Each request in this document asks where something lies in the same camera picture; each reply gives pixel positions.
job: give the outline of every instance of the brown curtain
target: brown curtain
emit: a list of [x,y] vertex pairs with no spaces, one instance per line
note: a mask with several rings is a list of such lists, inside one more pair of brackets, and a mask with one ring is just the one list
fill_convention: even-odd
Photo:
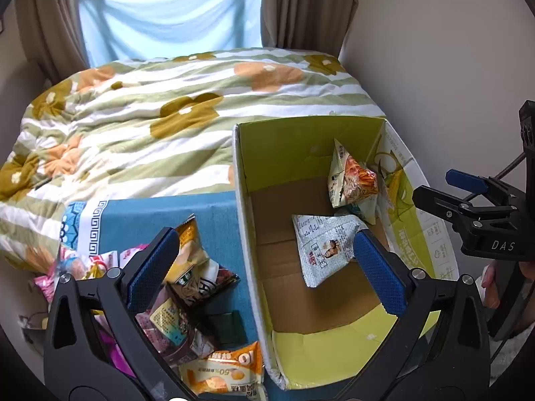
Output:
[[262,44],[338,56],[355,8],[356,0],[262,0]]
[[87,69],[78,0],[15,0],[26,58],[53,82]]

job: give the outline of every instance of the blue gripper pad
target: blue gripper pad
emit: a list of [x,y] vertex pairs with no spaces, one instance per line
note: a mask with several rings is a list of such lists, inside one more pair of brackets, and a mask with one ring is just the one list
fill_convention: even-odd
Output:
[[489,190],[485,181],[479,176],[455,169],[450,169],[446,172],[446,182],[453,187],[470,191],[470,193],[474,194],[485,194]]
[[385,257],[390,257],[386,249],[371,235],[369,230],[363,230],[355,235],[353,251],[355,259],[381,300],[386,312],[397,316],[403,315],[407,308],[407,287],[385,260],[382,252],[384,252]]
[[138,252],[125,267],[127,271],[127,267],[132,262],[135,263],[145,258],[127,286],[126,308],[134,314],[145,312],[149,308],[171,264],[177,257],[180,248],[177,231],[168,228],[162,237],[161,235],[162,233],[145,250]]

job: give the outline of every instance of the striped bedding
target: striped bedding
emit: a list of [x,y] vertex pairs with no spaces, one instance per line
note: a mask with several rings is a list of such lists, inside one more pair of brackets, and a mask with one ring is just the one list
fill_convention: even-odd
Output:
[[0,253],[44,272],[68,203],[232,190],[236,123],[328,114],[383,115],[336,58],[310,51],[235,49],[74,74],[28,106],[0,170]]

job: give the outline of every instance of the blue mat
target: blue mat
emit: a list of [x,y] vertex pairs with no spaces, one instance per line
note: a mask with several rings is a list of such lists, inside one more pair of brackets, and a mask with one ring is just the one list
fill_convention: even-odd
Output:
[[[151,212],[150,218],[147,218],[147,212]],[[105,215],[102,216],[99,252],[111,250],[121,252],[137,244],[148,243],[162,227],[177,226],[192,213],[196,214],[202,244],[208,255],[241,278],[238,284],[226,289],[204,305],[201,312],[217,314],[239,310],[247,343],[257,341],[258,334],[245,276],[234,192],[109,201]],[[283,391],[266,373],[264,384],[270,401],[307,401],[332,399],[347,381],[314,389]]]

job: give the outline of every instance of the greek key pattern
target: greek key pattern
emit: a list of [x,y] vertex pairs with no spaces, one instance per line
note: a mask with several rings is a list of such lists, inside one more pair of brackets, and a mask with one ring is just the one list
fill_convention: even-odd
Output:
[[101,200],[91,216],[91,229],[89,231],[89,256],[98,255],[98,239],[100,238],[101,216],[107,205],[107,200]]

